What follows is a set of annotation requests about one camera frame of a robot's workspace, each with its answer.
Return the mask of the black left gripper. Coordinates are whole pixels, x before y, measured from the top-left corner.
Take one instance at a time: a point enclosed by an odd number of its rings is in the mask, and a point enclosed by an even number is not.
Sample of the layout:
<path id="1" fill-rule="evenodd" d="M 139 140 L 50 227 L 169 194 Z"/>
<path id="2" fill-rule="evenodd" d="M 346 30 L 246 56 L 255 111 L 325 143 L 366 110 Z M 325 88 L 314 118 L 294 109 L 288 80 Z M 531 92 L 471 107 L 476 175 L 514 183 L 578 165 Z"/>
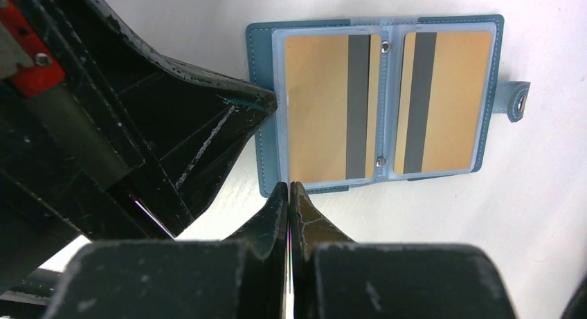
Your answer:
<path id="1" fill-rule="evenodd" d="M 138 134 L 78 66 L 61 65 L 26 9 L 1 0 L 1 290 L 80 233 L 162 238 L 161 213 L 124 209 L 107 189 L 146 162 Z"/>

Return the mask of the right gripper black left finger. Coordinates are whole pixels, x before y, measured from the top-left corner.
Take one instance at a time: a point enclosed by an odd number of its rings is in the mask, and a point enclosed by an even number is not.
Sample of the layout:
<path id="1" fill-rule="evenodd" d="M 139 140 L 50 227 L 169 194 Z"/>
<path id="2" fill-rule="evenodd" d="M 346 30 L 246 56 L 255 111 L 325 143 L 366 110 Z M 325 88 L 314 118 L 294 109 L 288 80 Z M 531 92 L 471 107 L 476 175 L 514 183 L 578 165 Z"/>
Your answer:
<path id="1" fill-rule="evenodd" d="M 237 270 L 237 318 L 282 317 L 288 208 L 288 185 L 279 182 L 263 207 L 228 237 L 243 249 Z"/>

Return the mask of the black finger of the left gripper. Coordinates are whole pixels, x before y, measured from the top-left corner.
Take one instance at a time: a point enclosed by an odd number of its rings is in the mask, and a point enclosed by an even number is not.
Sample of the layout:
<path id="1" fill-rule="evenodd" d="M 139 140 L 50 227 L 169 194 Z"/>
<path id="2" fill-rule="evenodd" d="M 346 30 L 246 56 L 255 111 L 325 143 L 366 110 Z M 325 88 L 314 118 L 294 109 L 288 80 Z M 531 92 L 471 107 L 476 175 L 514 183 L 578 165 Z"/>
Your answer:
<path id="1" fill-rule="evenodd" d="M 105 0 L 55 0 L 107 83 L 144 163 L 141 202 L 178 235 L 213 202 L 245 144 L 276 111 L 275 94 L 166 57 Z"/>

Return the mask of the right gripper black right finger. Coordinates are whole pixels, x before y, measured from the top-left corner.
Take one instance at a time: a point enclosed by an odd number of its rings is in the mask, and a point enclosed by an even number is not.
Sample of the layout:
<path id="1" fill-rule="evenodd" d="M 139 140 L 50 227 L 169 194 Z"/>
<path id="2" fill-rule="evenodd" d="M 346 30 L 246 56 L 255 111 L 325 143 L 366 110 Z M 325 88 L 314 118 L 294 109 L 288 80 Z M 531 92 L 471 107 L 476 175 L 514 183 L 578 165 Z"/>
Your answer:
<path id="1" fill-rule="evenodd" d="M 312 284 L 311 255 L 325 242 L 352 241 L 311 202 L 300 182 L 289 187 L 289 226 L 291 276 L 293 282 L 293 316 L 306 318 L 306 295 Z"/>

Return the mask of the blue leather card holder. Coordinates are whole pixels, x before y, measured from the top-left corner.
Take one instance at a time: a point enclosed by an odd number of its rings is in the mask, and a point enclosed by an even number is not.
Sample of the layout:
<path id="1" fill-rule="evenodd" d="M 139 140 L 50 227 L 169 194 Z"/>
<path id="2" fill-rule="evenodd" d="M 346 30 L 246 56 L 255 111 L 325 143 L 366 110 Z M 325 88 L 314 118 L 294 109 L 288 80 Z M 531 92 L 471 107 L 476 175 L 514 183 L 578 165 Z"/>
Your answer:
<path id="1" fill-rule="evenodd" d="M 485 82 L 476 146 L 471 167 L 462 171 L 396 174 L 393 171 L 397 135 L 399 92 L 407 33 L 444 31 L 488 31 L 493 44 Z M 276 112 L 255 136 L 260 192 L 268 196 L 279 183 L 292 183 L 289 171 L 288 99 L 285 84 L 285 39 L 315 35 L 379 35 L 381 43 L 379 95 L 375 130 L 374 174 L 370 178 L 322 183 L 302 183 L 308 193 L 341 192 L 388 181 L 416 181 L 477 172 L 482 166 L 489 123 L 494 114 L 505 114 L 518 122 L 524 114 L 530 83 L 498 78 L 504 33 L 501 15 L 457 17 L 395 17 L 376 19 L 332 19 L 282 21 L 251 24 L 246 29 L 249 77 L 252 83 L 276 94 Z"/>

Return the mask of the gold card left sleeve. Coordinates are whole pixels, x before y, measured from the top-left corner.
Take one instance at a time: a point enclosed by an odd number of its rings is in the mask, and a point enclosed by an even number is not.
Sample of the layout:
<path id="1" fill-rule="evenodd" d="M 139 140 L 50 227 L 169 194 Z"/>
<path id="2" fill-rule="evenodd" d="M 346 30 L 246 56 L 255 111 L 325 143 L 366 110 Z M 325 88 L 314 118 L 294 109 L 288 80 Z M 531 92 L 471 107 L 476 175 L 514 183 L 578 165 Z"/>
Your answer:
<path id="1" fill-rule="evenodd" d="M 285 39 L 292 181 L 373 176 L 380 43 L 376 34 Z"/>

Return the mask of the gold card sleeve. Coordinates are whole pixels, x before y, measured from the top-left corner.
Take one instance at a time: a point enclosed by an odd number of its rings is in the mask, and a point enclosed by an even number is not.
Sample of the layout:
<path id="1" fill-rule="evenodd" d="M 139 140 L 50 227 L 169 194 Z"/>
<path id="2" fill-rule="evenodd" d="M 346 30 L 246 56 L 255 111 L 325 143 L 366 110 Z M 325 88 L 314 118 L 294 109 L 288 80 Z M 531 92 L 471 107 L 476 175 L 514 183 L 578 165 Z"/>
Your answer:
<path id="1" fill-rule="evenodd" d="M 380 43 L 376 34 L 285 39 L 292 181 L 373 176 Z"/>
<path id="2" fill-rule="evenodd" d="M 492 44 L 488 31 L 406 34 L 394 173 L 471 167 Z"/>

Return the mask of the gold card right sleeve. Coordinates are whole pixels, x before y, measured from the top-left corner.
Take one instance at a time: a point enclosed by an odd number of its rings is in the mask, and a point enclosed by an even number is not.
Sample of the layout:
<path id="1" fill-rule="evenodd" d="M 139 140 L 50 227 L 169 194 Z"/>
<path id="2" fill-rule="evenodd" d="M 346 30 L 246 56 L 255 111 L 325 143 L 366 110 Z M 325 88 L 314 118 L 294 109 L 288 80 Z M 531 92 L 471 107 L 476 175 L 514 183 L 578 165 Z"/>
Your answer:
<path id="1" fill-rule="evenodd" d="M 471 167 L 492 44 L 488 31 L 406 34 L 394 173 Z"/>

